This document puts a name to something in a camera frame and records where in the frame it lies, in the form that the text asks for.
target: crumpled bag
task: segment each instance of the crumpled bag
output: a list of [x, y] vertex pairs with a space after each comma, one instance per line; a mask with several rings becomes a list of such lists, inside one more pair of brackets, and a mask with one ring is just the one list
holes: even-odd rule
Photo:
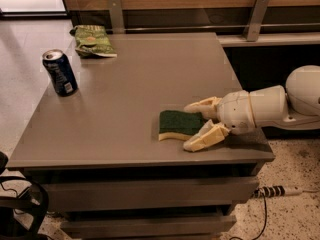
[[80, 57], [117, 57], [104, 26], [78, 25], [70, 34], [76, 39], [75, 50]]

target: gray tabletop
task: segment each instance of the gray tabletop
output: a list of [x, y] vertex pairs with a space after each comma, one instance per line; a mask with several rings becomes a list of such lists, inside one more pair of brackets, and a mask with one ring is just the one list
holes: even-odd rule
[[8, 168], [119, 167], [272, 160], [261, 130], [190, 153], [158, 141], [163, 110], [241, 86], [214, 33], [111, 35], [117, 58], [70, 56], [79, 90], [42, 97]]

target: metal bracket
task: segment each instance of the metal bracket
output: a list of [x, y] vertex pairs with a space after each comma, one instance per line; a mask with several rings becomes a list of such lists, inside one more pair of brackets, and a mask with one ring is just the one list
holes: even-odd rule
[[108, 0], [108, 8], [113, 34], [124, 34], [125, 28], [121, 0]]
[[256, 3], [251, 11], [251, 16], [248, 25], [246, 26], [243, 35], [248, 42], [255, 42], [259, 38], [261, 24], [270, 0], [256, 0]]

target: black chair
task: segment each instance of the black chair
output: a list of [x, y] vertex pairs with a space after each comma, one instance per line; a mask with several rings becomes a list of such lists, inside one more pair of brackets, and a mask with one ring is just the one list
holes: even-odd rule
[[[7, 157], [0, 152], [1, 173], [7, 161]], [[5, 187], [4, 183], [8, 182], [28, 182], [30, 185], [18, 194], [15, 189]], [[38, 234], [48, 210], [47, 192], [36, 182], [16, 176], [1, 176], [0, 186], [5, 191], [16, 193], [15, 197], [0, 194], [0, 240], [47, 240], [47, 236]], [[28, 228], [16, 220], [15, 214], [20, 213], [31, 215], [32, 222]]]

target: scouring pad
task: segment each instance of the scouring pad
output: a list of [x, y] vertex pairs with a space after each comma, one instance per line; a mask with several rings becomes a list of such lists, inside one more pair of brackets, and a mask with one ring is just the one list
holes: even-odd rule
[[165, 110], [160, 113], [159, 140], [188, 140], [199, 132], [206, 120], [199, 113]]

